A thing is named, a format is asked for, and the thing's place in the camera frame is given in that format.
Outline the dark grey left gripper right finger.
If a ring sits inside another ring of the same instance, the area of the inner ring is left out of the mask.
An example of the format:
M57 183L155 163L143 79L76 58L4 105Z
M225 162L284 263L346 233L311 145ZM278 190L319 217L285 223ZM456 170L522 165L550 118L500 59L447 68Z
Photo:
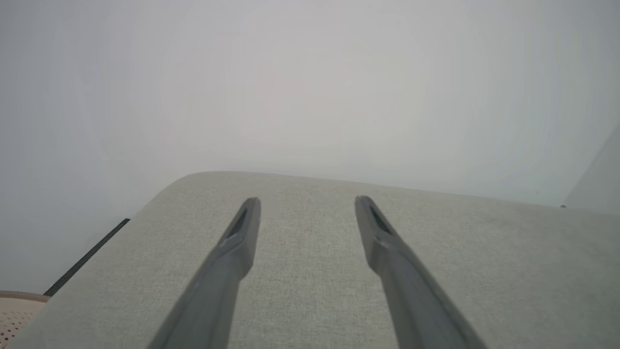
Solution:
M355 215L366 261L381 279L400 349L487 349L372 198L358 196Z

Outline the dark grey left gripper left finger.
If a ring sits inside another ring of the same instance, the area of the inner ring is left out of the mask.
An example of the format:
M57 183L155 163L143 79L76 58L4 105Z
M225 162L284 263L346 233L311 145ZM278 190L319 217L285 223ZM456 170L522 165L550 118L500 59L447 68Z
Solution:
M246 199L148 349L227 349L239 285L254 265L261 202Z

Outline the beige perforated laundry basket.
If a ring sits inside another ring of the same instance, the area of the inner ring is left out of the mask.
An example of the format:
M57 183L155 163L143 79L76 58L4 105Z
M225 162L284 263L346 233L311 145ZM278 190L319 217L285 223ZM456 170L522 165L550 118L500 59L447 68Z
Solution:
M10 341L49 299L49 296L31 292L0 291L0 349L7 349Z

